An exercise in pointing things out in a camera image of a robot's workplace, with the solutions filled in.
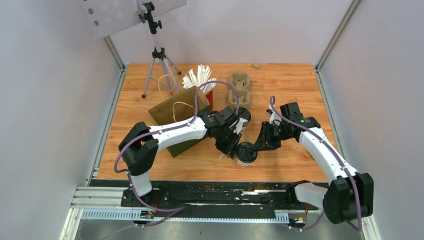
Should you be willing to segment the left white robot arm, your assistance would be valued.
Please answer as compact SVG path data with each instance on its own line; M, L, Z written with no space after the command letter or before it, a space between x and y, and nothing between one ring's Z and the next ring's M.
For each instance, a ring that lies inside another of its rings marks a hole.
M251 118L246 108L233 110L227 106L221 111L201 111L193 118L166 125L136 123L118 146L118 158L127 166L135 202L146 207L153 201L149 170L158 152L186 141L214 138L216 148L234 159L241 132Z

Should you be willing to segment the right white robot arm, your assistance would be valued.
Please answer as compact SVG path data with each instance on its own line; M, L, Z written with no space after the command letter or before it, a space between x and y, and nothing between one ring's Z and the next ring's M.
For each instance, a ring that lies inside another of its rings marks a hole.
M262 122L255 143L239 144L238 158L245 155L252 162L259 152L277 150L283 141L295 139L321 168L328 187L307 180L290 184L285 195L290 208L298 209L304 203L315 206L333 224L360 221L373 214L373 178L369 173L360 173L339 154L314 117L305 117L297 102L281 105L280 110L271 102L267 112L270 120Z

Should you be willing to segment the green paper bag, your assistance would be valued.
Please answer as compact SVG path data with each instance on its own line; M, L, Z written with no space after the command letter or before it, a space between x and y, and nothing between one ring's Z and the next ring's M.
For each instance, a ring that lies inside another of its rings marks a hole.
M152 83L153 80L149 83L149 89L153 90L153 86L157 87L158 97L156 99L160 101L159 104L150 108L148 110L149 116L153 122L153 125L162 126L167 124L176 123L179 121L192 119L194 115L195 108L195 88L189 88L182 90L180 93L175 95L166 95L164 93L168 92L166 86L162 86L161 80L160 84ZM198 112L209 112L211 110L209 100L207 100L204 93L199 90L197 94L197 104ZM175 158L193 146L197 145L205 138L201 139L192 139L185 142L181 142L167 148L170 155Z

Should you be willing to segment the black plastic cup lid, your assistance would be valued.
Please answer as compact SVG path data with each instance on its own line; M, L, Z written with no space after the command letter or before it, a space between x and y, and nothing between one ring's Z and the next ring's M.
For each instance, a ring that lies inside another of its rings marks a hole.
M246 162L246 163L248 163L248 162L253 163L257 159L257 156L258 156L258 153L257 154L248 153L248 151L247 151L247 141L241 142L236 147L236 151L235 151L236 160L239 159L240 161L243 161L243 162Z

